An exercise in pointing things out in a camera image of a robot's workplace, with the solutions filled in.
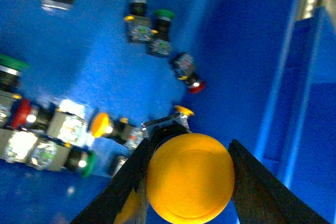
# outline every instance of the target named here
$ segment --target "yellow terminal screw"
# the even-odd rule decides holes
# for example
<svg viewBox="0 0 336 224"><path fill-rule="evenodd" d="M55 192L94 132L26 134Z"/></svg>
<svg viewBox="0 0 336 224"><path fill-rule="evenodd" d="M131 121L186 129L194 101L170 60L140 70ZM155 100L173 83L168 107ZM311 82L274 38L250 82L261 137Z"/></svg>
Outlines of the yellow terminal screw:
<svg viewBox="0 0 336 224"><path fill-rule="evenodd" d="M121 123L128 123L128 119L127 118L121 118L119 121Z"/></svg>
<svg viewBox="0 0 336 224"><path fill-rule="evenodd" d="M132 21L132 20L134 20L134 17L133 16L131 16L131 15L129 15L129 16L126 16L125 18L124 18L124 20L127 22L127 21Z"/></svg>
<svg viewBox="0 0 336 224"><path fill-rule="evenodd" d="M188 79L188 77L187 76L181 76L181 77L178 77L178 79L181 80L181 81L184 81L184 80Z"/></svg>
<svg viewBox="0 0 336 224"><path fill-rule="evenodd" d="M22 96L21 96L21 95L19 95L19 94L13 94L13 98L14 98L14 99L21 99L21 98L22 98Z"/></svg>

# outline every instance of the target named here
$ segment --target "blue wall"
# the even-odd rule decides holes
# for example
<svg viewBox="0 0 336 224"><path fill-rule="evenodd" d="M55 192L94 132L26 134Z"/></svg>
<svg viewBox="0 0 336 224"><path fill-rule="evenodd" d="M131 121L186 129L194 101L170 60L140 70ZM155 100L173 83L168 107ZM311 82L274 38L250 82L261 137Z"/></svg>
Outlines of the blue wall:
<svg viewBox="0 0 336 224"><path fill-rule="evenodd" d="M195 55L207 87L187 95L191 127L225 146L254 151L293 0L220 0L199 31Z"/></svg>

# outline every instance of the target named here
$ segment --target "blue bin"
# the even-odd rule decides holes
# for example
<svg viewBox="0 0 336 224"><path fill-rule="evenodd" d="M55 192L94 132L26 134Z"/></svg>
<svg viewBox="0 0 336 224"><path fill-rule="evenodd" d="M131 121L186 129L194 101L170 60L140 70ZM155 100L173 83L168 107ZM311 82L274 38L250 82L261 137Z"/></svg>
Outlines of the blue bin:
<svg viewBox="0 0 336 224"><path fill-rule="evenodd" d="M299 0L148 0L148 16L175 14L173 54L188 51L206 88L189 94L171 59L127 43L127 0L76 0L46 11L40 0L0 0L0 53L30 64L20 93L46 104L71 99L141 123L192 109L193 132L226 147L238 139L329 222L336 213L336 36L322 7L296 22ZM87 179L0 160L0 222L67 223L108 184L123 146L97 139ZM236 223L234 205L210 223ZM166 223L153 209L147 223Z"/></svg>

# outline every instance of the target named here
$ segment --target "yellow button cap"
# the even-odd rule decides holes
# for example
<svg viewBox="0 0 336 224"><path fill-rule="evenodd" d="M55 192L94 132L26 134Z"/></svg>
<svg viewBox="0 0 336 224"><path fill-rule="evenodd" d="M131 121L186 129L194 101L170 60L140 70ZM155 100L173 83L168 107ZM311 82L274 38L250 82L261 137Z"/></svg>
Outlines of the yellow button cap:
<svg viewBox="0 0 336 224"><path fill-rule="evenodd" d="M218 216L235 184L226 148L203 134L164 143L150 160L146 189L154 210L170 223L203 224Z"/></svg>
<svg viewBox="0 0 336 224"><path fill-rule="evenodd" d="M98 138L106 133L107 127L110 126L110 118L106 113L99 113L92 122L91 134Z"/></svg>

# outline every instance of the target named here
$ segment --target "green button cap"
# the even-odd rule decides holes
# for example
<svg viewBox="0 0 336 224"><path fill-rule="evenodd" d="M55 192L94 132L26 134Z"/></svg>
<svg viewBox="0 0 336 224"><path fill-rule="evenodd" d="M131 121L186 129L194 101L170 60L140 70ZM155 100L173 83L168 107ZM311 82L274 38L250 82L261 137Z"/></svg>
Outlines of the green button cap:
<svg viewBox="0 0 336 224"><path fill-rule="evenodd" d="M154 12L156 17L175 18L175 14L171 10L159 9Z"/></svg>
<svg viewBox="0 0 336 224"><path fill-rule="evenodd" d="M27 63L3 54L0 54L0 65L15 69L16 71L20 72L23 68L29 67Z"/></svg>
<svg viewBox="0 0 336 224"><path fill-rule="evenodd" d="M96 163L96 154L94 151L89 151L88 158L86 159L86 166L83 168L81 175L83 178L89 177L93 171Z"/></svg>

